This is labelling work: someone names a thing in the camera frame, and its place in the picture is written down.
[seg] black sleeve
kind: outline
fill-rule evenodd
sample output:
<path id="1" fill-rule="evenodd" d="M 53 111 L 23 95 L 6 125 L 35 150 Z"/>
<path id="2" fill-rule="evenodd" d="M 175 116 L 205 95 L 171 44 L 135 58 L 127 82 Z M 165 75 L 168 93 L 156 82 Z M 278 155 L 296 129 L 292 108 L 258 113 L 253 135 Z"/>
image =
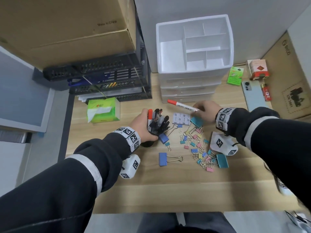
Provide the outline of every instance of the black sleeve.
<path id="1" fill-rule="evenodd" d="M 103 192 L 114 185 L 122 160 L 131 151 L 122 135 L 110 133 L 103 140 L 82 143 L 75 153 L 95 164 Z M 0 197 L 0 232 L 15 228 L 20 229 L 13 232 L 84 232 L 96 195 L 91 172 L 80 161 L 67 158 Z"/>
<path id="2" fill-rule="evenodd" d="M 311 124 L 270 116 L 279 118 L 277 112 L 264 107 L 252 112 L 236 108 L 230 115 L 227 131 L 222 131 L 247 146 L 246 134 L 249 129 L 253 130 L 248 148 L 261 157 L 310 210 L 306 187 L 311 181 Z"/>

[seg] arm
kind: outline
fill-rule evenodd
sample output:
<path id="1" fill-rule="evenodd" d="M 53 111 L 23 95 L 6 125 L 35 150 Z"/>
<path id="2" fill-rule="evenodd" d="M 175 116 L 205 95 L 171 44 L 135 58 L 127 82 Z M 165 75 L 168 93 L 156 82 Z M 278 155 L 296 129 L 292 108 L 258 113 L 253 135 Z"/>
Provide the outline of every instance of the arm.
<path id="1" fill-rule="evenodd" d="M 195 104 L 195 113 L 207 122 L 214 122 L 223 108 L 213 101 Z M 219 129 L 261 157 L 271 171 L 311 209 L 305 186 L 311 180 L 311 124 L 280 119 L 274 110 L 259 107 L 248 112 L 234 108 L 227 129 Z"/>
<path id="2" fill-rule="evenodd" d="M 141 142 L 158 138 L 147 131 L 147 112 L 143 109 L 129 125 Z M 44 221 L 18 232 L 83 232 L 95 198 L 114 185 L 129 155 L 119 133 L 82 143 L 74 155 L 0 197 L 0 232 Z"/>

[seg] white stripe sleeve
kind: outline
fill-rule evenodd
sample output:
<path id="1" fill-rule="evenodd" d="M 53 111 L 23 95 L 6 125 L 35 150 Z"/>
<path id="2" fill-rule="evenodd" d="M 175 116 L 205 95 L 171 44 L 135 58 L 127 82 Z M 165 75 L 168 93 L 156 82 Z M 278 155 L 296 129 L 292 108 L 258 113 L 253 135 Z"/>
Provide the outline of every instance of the white stripe sleeve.
<path id="1" fill-rule="evenodd" d="M 98 196 L 101 192 L 101 189 L 102 189 L 103 179 L 99 173 L 98 168 L 95 166 L 95 164 L 88 157 L 85 157 L 84 155 L 81 155 L 81 154 L 72 154 L 66 158 L 74 158 L 74 159 L 78 160 L 89 170 L 89 172 L 92 174 L 94 180 L 96 181 L 97 196 Z"/>
<path id="2" fill-rule="evenodd" d="M 252 138 L 252 134 L 255 131 L 255 129 L 258 127 L 259 124 L 261 124 L 263 121 L 267 120 L 267 119 L 278 119 L 278 117 L 275 116 L 265 116 L 265 117 L 261 117 L 259 119 L 256 119 L 255 121 L 252 122 L 252 124 L 249 126 L 247 133 L 244 137 L 244 141 L 245 141 L 245 145 L 246 147 L 252 151 L 251 148 L 251 138 Z"/>

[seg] green cigarette pack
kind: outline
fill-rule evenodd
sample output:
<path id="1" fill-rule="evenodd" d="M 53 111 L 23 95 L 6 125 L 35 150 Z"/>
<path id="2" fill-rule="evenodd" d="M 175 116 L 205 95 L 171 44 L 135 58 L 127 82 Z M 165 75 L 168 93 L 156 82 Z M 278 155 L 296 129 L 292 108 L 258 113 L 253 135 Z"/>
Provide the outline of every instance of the green cigarette pack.
<path id="1" fill-rule="evenodd" d="M 100 123 L 120 120 L 120 102 L 117 98 L 90 100 L 87 105 L 87 122 Z"/>
<path id="2" fill-rule="evenodd" d="M 232 66 L 227 83 L 240 86 L 242 82 L 243 70 L 243 68 Z"/>

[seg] gray pants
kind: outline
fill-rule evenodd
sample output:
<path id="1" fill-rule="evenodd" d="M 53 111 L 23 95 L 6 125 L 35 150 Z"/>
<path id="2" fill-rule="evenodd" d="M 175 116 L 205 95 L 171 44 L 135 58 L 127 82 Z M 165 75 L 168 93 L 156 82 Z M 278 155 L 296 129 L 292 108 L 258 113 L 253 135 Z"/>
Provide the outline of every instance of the gray pants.
<path id="1" fill-rule="evenodd" d="M 219 233 L 236 233 L 221 212 L 185 212 L 186 227 L 214 230 Z M 145 213 L 137 233 L 161 233 L 177 226 L 176 213 Z"/>

